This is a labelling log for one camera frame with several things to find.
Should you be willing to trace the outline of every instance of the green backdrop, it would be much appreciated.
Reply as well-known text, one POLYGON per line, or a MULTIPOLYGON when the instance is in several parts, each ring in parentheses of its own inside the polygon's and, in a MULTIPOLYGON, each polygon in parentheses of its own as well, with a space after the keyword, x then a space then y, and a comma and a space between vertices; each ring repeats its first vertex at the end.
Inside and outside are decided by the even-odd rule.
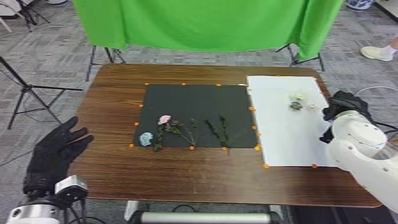
POLYGON ((203 52, 300 47, 316 56, 343 0, 75 0, 89 41, 203 52))

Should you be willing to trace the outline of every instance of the wooden table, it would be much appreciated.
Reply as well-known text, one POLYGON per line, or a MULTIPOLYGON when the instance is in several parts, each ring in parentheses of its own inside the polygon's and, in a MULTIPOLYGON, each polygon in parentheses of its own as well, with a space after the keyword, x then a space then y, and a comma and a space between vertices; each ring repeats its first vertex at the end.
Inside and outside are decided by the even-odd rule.
POLYGON ((254 149, 130 148, 146 83, 242 84, 247 75, 313 76, 304 68, 107 65, 78 109, 96 140, 71 172, 91 198, 249 204, 375 207, 373 196, 338 168, 263 168, 254 149))

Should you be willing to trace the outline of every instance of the black mat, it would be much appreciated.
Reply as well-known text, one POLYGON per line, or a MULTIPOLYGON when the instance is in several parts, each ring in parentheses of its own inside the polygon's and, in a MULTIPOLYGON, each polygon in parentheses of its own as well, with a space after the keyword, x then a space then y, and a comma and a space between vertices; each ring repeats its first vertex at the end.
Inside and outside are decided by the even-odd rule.
MULTIPOLYGON (((144 107, 140 111, 139 128, 135 132, 135 145, 140 146, 139 137, 151 132, 156 138, 158 118, 171 115, 172 120, 190 127, 190 119, 199 123, 197 147, 220 147, 220 141, 212 134, 204 120, 210 120, 222 132, 220 116, 226 118, 228 147, 252 148, 258 144, 254 119, 249 110, 249 95, 245 86, 213 85, 151 85, 146 89, 144 107)), ((180 136, 165 135, 165 147, 188 147, 180 136)))

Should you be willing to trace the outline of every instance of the light stand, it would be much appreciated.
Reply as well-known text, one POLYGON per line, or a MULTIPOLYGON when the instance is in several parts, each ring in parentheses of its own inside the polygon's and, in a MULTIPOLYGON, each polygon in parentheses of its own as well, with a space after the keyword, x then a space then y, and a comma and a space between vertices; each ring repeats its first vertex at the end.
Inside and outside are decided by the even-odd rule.
POLYGON ((290 47, 290 44, 286 44, 283 46, 283 48, 277 49, 277 53, 288 48, 290 50, 290 58, 291 58, 291 64, 290 64, 290 67, 293 67, 295 65, 306 63, 307 61, 313 61, 313 60, 318 60, 320 61, 320 69, 322 71, 325 71, 325 65, 323 65, 323 60, 322 60, 322 56, 320 56, 320 53, 318 53, 318 56, 304 61, 299 60, 299 54, 293 55, 293 51, 291 51, 291 47, 290 47))
POLYGON ((59 123, 62 123, 61 120, 59 120, 59 118, 57 118, 57 116, 55 116, 55 114, 53 114, 53 112, 52 112, 50 107, 52 107, 52 105, 53 105, 53 103, 55 103, 55 101, 57 101, 57 99, 59 99, 59 97, 61 97, 61 95, 64 94, 64 92, 66 92, 68 90, 71 90, 71 91, 84 91, 84 90, 82 90, 82 89, 75 89, 75 88, 62 88, 62 87, 53 87, 53 86, 36 86, 36 85, 30 85, 30 84, 25 82, 25 80, 21 79, 21 76, 18 75, 18 73, 16 73, 16 71, 14 71, 14 69, 13 69, 11 65, 9 65, 9 63, 7 63, 7 61, 4 60, 4 57, 0 57, 0 63, 2 63, 2 65, 4 65, 4 67, 7 68, 11 74, 13 74, 14 78, 16 78, 16 81, 18 81, 18 83, 20 83, 20 86, 21 86, 21 94, 20 94, 20 98, 18 98, 18 103, 16 103, 16 108, 14 108, 14 112, 13 112, 13 117, 11 117, 11 121, 9 121, 9 127, 7 127, 7 129, 11 129, 11 127, 13 127, 13 123, 14 123, 14 119, 16 119, 16 115, 18 115, 18 114, 23 114, 23 113, 29 113, 29 112, 34 112, 34 111, 43 111, 43 110, 46 110, 48 113, 52 114, 55 121, 57 121, 59 123), (43 99, 41 99, 37 93, 34 92, 34 89, 53 89, 53 90, 61 90, 57 96, 55 96, 55 98, 53 98, 53 100, 52 100, 52 102, 50 102, 48 104, 45 103, 45 101, 43 101, 43 99), (32 110, 25 110, 25 111, 20 111, 21 101, 23 101, 23 97, 25 97, 25 94, 27 94, 27 93, 32 95, 32 97, 34 97, 34 99, 37 100, 37 102, 39 102, 43 108, 37 108, 37 109, 32 109, 32 110))
POLYGON ((46 23, 50 23, 50 21, 48 21, 46 17, 39 14, 39 12, 32 9, 32 6, 29 6, 27 3, 21 0, 16 0, 16 2, 18 2, 20 7, 21 7, 21 14, 23 14, 25 21, 27 21, 29 32, 32 32, 30 24, 37 25, 37 22, 34 20, 34 16, 32 16, 29 11, 34 12, 36 16, 41 17, 41 19, 46 21, 46 23))
MULTIPOLYGON (((116 57, 121 59, 121 64, 126 64, 124 58, 121 56, 121 51, 117 49, 112 49, 114 55, 110 54, 110 49, 105 47, 105 52, 108 56, 108 62, 114 64, 116 63, 116 57)), ((91 62, 89 62, 89 69, 87 69, 87 74, 85 74, 85 82, 91 81, 91 69, 94 65, 101 65, 94 62, 96 58, 96 45, 92 45, 92 50, 91 50, 91 62)))

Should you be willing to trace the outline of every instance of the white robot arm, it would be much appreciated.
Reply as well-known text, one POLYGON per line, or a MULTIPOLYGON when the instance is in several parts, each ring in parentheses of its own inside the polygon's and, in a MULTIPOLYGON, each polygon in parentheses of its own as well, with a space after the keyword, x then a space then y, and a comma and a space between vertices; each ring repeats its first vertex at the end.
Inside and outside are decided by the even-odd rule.
POLYGON ((387 160, 373 159, 387 137, 355 110, 336 116, 332 134, 327 149, 336 165, 352 173, 357 183, 387 208, 398 212, 398 154, 387 160))

